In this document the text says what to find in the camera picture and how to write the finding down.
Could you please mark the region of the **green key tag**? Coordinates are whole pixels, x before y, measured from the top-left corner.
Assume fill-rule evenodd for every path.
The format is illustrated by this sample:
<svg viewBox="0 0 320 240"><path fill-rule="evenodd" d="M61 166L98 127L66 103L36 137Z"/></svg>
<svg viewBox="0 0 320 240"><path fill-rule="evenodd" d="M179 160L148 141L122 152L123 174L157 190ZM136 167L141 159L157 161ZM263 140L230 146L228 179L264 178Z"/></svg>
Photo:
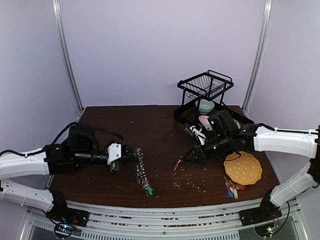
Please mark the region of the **green key tag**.
<svg viewBox="0 0 320 240"><path fill-rule="evenodd" d="M153 189L150 187L146 188L146 194L148 197L153 196Z"/></svg>

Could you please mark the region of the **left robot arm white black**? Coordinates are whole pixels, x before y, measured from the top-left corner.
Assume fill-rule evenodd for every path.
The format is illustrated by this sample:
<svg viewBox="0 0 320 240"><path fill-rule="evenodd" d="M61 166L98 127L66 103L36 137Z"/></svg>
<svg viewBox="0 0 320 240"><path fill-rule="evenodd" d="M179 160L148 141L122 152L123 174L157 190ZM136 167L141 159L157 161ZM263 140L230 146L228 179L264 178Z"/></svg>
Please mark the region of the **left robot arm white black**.
<svg viewBox="0 0 320 240"><path fill-rule="evenodd" d="M68 136L61 143L61 133ZM53 176L74 171L81 166L102 166L114 174L125 164L138 161L136 150L123 144L124 137L112 130L87 123L72 122L52 143L27 152L11 149L0 153L0 199L53 214L61 222L72 218L64 194L55 190L40 190L11 181L31 175Z"/></svg>

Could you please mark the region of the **red key tag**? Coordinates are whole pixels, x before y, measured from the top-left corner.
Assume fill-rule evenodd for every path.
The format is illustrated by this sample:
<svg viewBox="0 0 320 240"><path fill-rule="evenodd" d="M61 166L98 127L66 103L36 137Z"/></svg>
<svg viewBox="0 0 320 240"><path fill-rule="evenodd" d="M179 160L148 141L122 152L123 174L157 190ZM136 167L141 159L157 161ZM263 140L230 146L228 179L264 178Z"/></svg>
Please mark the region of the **red key tag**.
<svg viewBox="0 0 320 240"><path fill-rule="evenodd" d="M177 163L175 164L174 168L173 168L173 171L176 171L176 169L178 168L178 166L180 165L180 163L182 162L182 159L179 158Z"/></svg>

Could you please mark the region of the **grey disc keyring organizer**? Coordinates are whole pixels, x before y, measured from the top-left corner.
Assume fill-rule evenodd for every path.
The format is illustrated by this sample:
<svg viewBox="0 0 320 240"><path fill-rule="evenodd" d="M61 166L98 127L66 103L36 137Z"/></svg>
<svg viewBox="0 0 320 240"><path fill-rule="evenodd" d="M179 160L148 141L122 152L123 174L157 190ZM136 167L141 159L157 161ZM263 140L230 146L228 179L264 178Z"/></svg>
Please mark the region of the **grey disc keyring organizer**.
<svg viewBox="0 0 320 240"><path fill-rule="evenodd" d="M150 187L153 191L153 188L152 188L152 186L149 182L148 176L147 176L147 171L146 171L145 164L144 164L144 154L143 154L141 148L135 149L135 158L137 159L137 164L136 164L137 183L142 186L142 188L145 190L145 193L146 193L147 187Z"/></svg>

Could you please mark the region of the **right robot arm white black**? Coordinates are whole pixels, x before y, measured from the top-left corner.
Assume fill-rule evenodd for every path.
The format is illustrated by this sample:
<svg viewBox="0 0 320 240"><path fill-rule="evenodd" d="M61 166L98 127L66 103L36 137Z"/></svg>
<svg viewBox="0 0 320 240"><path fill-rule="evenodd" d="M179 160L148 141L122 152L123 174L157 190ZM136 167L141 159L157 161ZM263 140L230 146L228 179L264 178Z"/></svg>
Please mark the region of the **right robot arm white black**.
<svg viewBox="0 0 320 240"><path fill-rule="evenodd" d="M227 110L205 116L198 125L185 124L183 131L199 143L184 156L194 154L200 164L210 157L226 158L244 152L279 152L304 156L308 163L290 179L274 187L256 210L259 220L268 220L285 202L310 188L320 185L320 130L292 130L271 127L264 123L239 126Z"/></svg>

